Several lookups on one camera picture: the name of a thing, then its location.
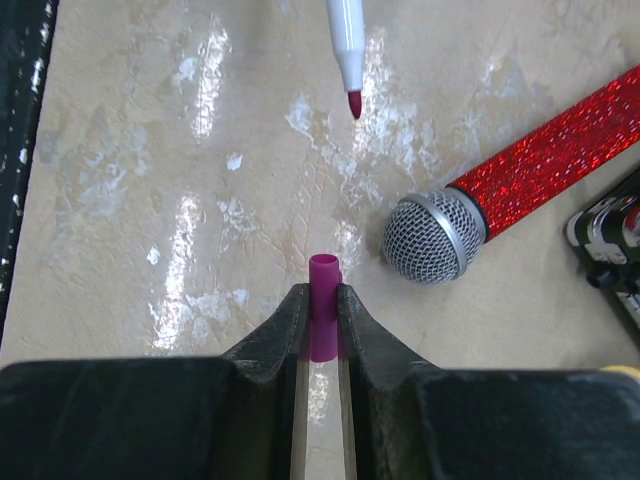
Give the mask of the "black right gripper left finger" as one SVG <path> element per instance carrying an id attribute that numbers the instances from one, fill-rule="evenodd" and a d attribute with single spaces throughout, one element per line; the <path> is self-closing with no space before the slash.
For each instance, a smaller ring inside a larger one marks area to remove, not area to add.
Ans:
<path id="1" fill-rule="evenodd" d="M 310 366 L 310 289 L 291 287 L 275 311 L 223 357 L 236 371 L 225 479 L 305 477 Z"/>

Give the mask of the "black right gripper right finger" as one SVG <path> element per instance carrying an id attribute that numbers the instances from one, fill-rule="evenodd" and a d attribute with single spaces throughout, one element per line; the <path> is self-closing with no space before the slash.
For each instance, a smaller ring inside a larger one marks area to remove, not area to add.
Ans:
<path id="1" fill-rule="evenodd" d="M 431 479 L 418 378 L 439 368 L 338 287 L 338 373 L 348 479 Z"/>

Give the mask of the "magenta marker cap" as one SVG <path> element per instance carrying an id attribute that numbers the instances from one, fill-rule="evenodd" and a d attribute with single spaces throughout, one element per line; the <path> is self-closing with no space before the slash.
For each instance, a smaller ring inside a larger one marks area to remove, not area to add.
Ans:
<path id="1" fill-rule="evenodd" d="M 310 359 L 315 363 L 332 361 L 338 355 L 338 287 L 341 283 L 336 256 L 323 253 L 309 259 Z"/>

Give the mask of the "yellow framed whiteboard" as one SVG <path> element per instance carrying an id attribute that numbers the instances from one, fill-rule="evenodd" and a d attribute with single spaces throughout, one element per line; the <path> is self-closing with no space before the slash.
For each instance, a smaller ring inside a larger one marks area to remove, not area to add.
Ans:
<path id="1" fill-rule="evenodd" d="M 621 373 L 636 380 L 640 380 L 640 368 L 627 365 L 611 365 L 602 368 L 602 371 Z"/>

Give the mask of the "white marker pen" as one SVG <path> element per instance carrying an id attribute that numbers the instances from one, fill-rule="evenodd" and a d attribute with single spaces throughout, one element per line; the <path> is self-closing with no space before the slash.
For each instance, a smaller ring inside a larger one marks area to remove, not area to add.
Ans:
<path id="1" fill-rule="evenodd" d="M 365 25 L 361 0 L 327 0 L 331 45 L 349 109 L 358 120 L 362 112 Z"/>

